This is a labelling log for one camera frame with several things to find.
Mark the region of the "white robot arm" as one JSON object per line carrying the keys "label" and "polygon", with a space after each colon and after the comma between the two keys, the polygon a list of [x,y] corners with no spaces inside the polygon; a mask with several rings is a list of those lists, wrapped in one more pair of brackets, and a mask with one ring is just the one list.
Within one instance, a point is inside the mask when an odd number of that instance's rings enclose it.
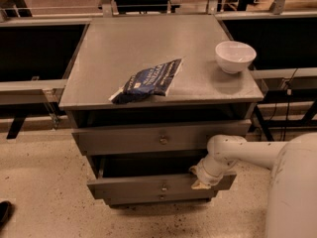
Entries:
{"label": "white robot arm", "polygon": [[207,155],[190,168],[197,176],[191,187],[218,184],[238,161],[270,170],[265,238],[317,238],[317,133],[288,142],[216,135],[207,143]]}

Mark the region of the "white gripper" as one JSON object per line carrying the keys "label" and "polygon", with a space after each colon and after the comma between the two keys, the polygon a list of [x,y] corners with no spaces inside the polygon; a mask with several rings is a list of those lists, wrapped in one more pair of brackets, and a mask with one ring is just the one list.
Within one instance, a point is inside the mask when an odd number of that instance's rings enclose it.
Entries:
{"label": "white gripper", "polygon": [[220,182],[227,168],[228,165],[225,162],[203,158],[196,166],[189,168],[189,171],[197,176],[197,180],[191,185],[191,188],[210,189],[211,186]]}

